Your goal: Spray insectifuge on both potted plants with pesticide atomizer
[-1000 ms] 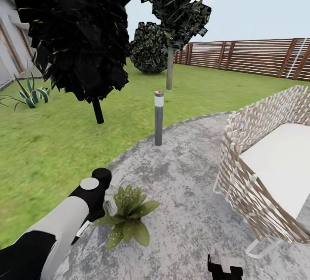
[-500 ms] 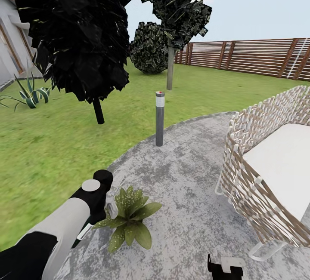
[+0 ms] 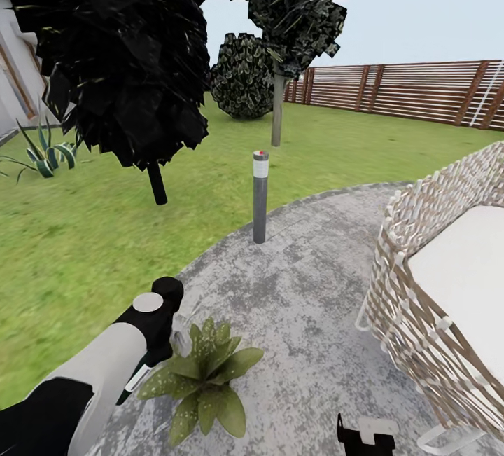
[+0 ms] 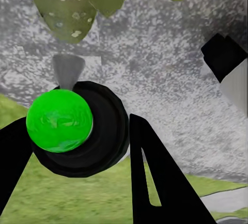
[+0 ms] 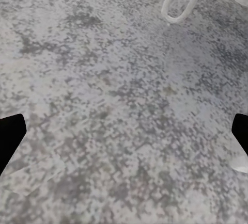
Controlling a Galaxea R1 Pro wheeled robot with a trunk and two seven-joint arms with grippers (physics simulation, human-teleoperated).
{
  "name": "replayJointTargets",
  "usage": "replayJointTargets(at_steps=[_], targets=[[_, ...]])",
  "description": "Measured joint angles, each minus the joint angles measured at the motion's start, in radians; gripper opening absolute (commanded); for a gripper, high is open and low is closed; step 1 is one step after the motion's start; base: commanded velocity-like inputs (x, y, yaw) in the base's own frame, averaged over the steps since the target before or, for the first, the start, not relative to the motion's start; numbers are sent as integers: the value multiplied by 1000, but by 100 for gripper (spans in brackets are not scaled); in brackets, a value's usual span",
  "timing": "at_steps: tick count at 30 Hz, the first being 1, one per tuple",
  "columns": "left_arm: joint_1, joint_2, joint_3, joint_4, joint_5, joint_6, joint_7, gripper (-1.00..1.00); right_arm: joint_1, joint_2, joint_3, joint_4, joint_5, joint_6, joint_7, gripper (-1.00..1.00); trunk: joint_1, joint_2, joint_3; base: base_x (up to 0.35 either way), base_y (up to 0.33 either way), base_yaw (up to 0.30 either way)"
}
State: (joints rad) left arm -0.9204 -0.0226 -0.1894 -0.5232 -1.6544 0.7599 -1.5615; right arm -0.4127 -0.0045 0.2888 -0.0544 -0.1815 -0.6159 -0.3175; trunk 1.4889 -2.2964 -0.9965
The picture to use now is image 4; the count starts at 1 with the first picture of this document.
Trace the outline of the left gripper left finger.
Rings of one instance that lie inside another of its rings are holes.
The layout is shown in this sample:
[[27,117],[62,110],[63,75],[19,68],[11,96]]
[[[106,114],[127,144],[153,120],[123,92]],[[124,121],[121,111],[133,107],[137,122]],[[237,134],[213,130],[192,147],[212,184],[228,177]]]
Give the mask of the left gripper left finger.
[[0,129],[0,216],[32,152],[26,117]]

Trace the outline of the insectifuge atomizer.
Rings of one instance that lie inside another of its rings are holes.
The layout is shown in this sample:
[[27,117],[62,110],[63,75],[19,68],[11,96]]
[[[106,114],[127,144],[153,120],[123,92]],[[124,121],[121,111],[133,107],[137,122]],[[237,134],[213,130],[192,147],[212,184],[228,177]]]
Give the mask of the insectifuge atomizer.
[[78,81],[84,58],[51,58],[59,88],[29,107],[26,128],[33,153],[54,174],[88,178],[108,170],[130,154],[130,119],[109,87]]

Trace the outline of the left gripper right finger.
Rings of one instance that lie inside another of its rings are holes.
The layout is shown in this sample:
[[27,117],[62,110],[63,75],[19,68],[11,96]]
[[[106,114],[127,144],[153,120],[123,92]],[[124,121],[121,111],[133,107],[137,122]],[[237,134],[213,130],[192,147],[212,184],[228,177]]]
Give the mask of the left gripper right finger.
[[[129,119],[133,224],[216,224],[149,122]],[[162,206],[150,204],[142,148]]]

